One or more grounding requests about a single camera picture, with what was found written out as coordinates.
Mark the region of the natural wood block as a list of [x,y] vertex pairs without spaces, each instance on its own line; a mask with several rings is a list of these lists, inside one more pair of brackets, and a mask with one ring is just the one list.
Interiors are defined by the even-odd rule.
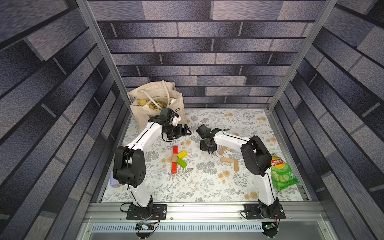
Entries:
[[178,160],[178,155],[177,154],[173,154],[172,155],[172,163],[176,163]]
[[231,163],[232,164],[234,162],[234,160],[231,159],[231,158],[221,157],[221,162],[223,162],[223,163]]
[[226,147],[222,146],[220,151],[219,151],[219,155],[222,156],[224,154],[225,150],[226,150]]
[[237,159],[234,159],[234,171],[239,171],[239,161]]

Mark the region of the yellow block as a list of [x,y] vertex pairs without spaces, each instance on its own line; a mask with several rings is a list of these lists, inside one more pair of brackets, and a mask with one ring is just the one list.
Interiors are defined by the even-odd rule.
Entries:
[[187,151],[182,151],[182,152],[180,152],[180,153],[177,154],[177,156],[178,156],[179,159],[183,159],[183,158],[185,158],[187,155],[188,155]]

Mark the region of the green block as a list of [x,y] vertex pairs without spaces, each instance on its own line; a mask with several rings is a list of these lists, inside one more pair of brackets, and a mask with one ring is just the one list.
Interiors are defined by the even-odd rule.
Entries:
[[187,167],[187,163],[181,158],[177,160],[177,164],[183,169]]

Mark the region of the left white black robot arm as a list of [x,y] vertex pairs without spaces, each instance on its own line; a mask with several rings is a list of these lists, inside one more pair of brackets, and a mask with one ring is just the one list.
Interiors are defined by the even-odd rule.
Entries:
[[115,152],[113,178],[121,185],[127,185],[132,195],[127,218],[139,217],[149,220],[156,213],[153,197],[144,184],[146,176],[145,153],[158,137],[167,135],[172,142],[191,135],[188,125],[181,124],[182,117],[176,111],[162,108],[159,115],[150,117],[144,130],[126,147]]

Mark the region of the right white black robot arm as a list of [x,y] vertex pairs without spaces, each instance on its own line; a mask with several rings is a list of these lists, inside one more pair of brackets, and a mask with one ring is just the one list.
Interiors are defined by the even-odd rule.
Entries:
[[257,136],[242,138],[226,134],[223,130],[211,130],[205,125],[197,129],[201,139],[200,149],[210,154],[217,150],[217,146],[228,147],[240,152],[247,170],[256,176],[256,185],[259,190],[258,213],[264,219],[282,219],[284,210],[276,197],[272,181],[271,166],[272,155]]

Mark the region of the beige canvas tote bag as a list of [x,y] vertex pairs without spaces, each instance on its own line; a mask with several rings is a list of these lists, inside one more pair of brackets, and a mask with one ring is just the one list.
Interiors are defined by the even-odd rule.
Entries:
[[174,82],[151,82],[128,92],[128,96],[133,101],[130,108],[140,132],[146,127],[149,118],[160,114],[163,108],[177,111],[181,117],[180,124],[187,123],[183,95],[176,91]]

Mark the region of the purple tissue pack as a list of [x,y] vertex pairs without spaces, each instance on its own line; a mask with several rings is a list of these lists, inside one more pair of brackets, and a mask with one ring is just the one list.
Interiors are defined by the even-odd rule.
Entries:
[[119,183],[118,180],[116,180],[114,177],[113,177],[113,171],[111,171],[111,175],[110,175],[110,186],[112,188],[118,188],[121,186],[121,184]]

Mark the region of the green chips bag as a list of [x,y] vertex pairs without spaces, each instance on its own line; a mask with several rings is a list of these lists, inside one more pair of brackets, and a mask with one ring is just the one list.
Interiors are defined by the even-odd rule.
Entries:
[[273,186],[278,192],[300,183],[291,167],[278,155],[272,155],[271,165]]

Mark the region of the left circuit board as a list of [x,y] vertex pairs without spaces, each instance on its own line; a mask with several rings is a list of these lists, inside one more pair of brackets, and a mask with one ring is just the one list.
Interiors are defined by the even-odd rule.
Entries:
[[136,231],[153,231],[155,229],[155,224],[153,223],[142,223],[139,222],[136,224],[135,230]]

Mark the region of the circuit board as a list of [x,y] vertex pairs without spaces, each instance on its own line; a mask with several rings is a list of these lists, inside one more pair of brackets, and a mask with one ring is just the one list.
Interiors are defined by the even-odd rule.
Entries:
[[262,223],[262,227],[264,231],[268,231],[271,229],[276,229],[278,226],[275,223]]
[[153,223],[142,223],[139,222],[136,224],[135,230],[136,231],[153,231],[155,229],[155,224]]

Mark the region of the right circuit board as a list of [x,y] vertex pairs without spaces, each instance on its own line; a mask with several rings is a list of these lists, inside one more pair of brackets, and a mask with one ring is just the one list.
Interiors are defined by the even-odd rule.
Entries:
[[275,223],[262,223],[262,227],[264,231],[268,231],[271,229],[276,229],[278,226]]

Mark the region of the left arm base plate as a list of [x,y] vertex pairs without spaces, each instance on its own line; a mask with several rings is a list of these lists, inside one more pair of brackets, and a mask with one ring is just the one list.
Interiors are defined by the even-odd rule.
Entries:
[[154,204],[146,208],[131,204],[128,208],[126,220],[144,221],[144,220],[165,220],[167,216],[168,205]]

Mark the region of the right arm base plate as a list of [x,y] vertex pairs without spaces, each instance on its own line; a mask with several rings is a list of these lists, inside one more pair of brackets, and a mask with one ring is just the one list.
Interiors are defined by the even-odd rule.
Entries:
[[247,220],[284,220],[285,211],[281,204],[266,206],[262,204],[244,204],[245,218]]

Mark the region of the aluminium front rail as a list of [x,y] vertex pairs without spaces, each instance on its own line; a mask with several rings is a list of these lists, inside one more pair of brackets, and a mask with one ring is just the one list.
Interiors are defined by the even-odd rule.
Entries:
[[[277,240],[336,240],[318,202],[283,202]],[[151,240],[265,240],[263,219],[246,220],[242,202],[168,203],[166,218],[142,230]],[[91,204],[77,240],[136,240],[137,221],[120,203]]]

